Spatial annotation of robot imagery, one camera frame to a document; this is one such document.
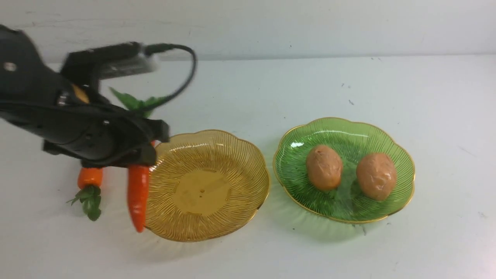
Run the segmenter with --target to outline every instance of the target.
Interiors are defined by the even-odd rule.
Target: carrot
[[[81,168],[77,177],[77,186],[81,189],[74,199],[67,201],[73,205],[76,201],[83,204],[83,212],[92,221],[96,221],[102,211],[100,210],[100,196],[103,180],[103,168]]]
[[[163,97],[150,97],[147,100],[138,100],[127,93],[120,93],[110,87],[111,93],[128,109],[134,110],[160,102]],[[152,111],[143,112],[142,117],[148,118]],[[148,199],[148,175],[150,168],[142,165],[127,167],[127,208],[132,223],[137,232],[142,232],[145,227],[146,200]]]
[[[82,190],[88,185],[102,186],[103,168],[81,168],[77,177],[77,186]]]
[[[127,167],[127,208],[137,232],[142,232],[145,227],[149,173],[148,166]]]

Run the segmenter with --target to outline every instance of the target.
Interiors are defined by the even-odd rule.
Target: wire
[[[191,59],[192,59],[192,66],[191,70],[189,71],[189,75],[184,81],[184,83],[176,89],[172,94],[160,98],[160,101],[148,105],[139,109],[135,110],[128,110],[128,111],[121,111],[121,112],[94,112],[91,113],[91,116],[97,116],[97,117],[107,117],[107,118],[118,118],[118,117],[126,117],[126,116],[131,116],[131,115],[143,115],[143,113],[147,111],[151,111],[153,109],[156,109],[160,106],[165,105],[166,103],[170,102],[177,96],[179,96],[191,83],[191,81],[194,78],[194,75],[196,74],[196,68],[198,64],[198,60],[196,57],[196,53],[194,50],[190,47],[183,46],[183,45],[175,45],[175,44],[155,44],[155,45],[149,45],[145,48],[145,54],[147,56],[150,56],[155,53],[160,53],[160,52],[165,52],[168,50],[173,50],[173,49],[180,49],[184,50],[188,53],[191,54]],[[8,110],[10,107],[6,107],[6,109],[3,109],[5,106],[20,106],[20,107],[32,107],[32,108],[39,108],[39,109],[46,109],[46,110],[57,110],[57,111],[64,111],[68,113],[75,113],[75,114],[88,114],[87,111],[82,112],[82,111],[74,111],[74,108],[76,107],[85,107],[85,106],[90,106],[90,107],[99,107],[103,109],[111,109],[111,106],[107,104],[84,104],[84,105],[70,105],[70,106],[50,106],[50,105],[42,105],[42,104],[37,104],[37,103],[28,103],[28,102],[23,102],[23,101],[5,101],[5,100],[0,100],[0,111],[2,110]]]

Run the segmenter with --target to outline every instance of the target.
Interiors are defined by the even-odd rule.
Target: brown potato
[[[357,165],[357,179],[364,195],[376,201],[384,201],[396,186],[394,162],[384,153],[371,153]]]
[[[326,145],[317,145],[307,155],[310,182],[321,191],[338,188],[341,183],[343,161],[338,153]]]

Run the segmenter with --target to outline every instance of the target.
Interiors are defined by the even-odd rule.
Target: screw
[[[67,96],[68,96],[67,92],[62,93],[57,99],[57,105],[65,106],[65,102],[67,101]]]
[[[7,71],[15,71],[17,70],[17,65],[12,62],[3,63],[3,68]]]

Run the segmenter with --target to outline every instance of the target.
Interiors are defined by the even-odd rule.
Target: green leaf
[[[97,209],[100,207],[100,202],[102,201],[102,197],[101,196],[96,196],[95,197],[95,204],[94,204],[94,207]]]
[[[93,197],[86,199],[83,202],[83,212],[88,215],[88,212],[92,211],[95,205],[95,199]]]
[[[102,192],[102,189],[98,188],[97,186],[92,186],[93,187],[93,196],[99,196],[100,193]]]
[[[76,198],[78,199],[87,199],[95,193],[95,187],[86,187],[83,190],[77,192]]]
[[[72,204],[70,204],[70,205],[73,205],[73,204],[74,204],[74,200],[76,200],[76,201],[77,201],[77,198],[74,198],[74,199],[72,199],[72,200],[68,200],[68,201],[67,201],[67,202],[65,202],[65,203],[66,203],[66,204],[68,204],[68,203],[72,202]]]
[[[110,92],[128,109],[133,110],[138,108],[139,100],[127,93],[120,93],[119,91],[110,87]]]
[[[153,113],[153,110],[145,111],[145,112],[143,113],[143,117],[144,117],[144,118],[149,118],[149,117],[150,117],[150,115],[152,115],[152,113]]]
[[[150,97],[145,101],[145,106],[151,106],[155,104],[159,99],[155,97]]]
[[[162,102],[162,100],[164,100],[165,98],[167,98],[168,96],[162,96],[162,97],[158,97],[155,99],[155,103],[158,103],[158,102]]]
[[[88,212],[88,218],[92,221],[96,221],[100,217],[101,214],[102,214],[102,211],[98,208],[95,208],[92,211]]]
[[[145,107],[145,101],[138,100],[137,108],[140,109],[140,108],[144,108],[144,107]]]

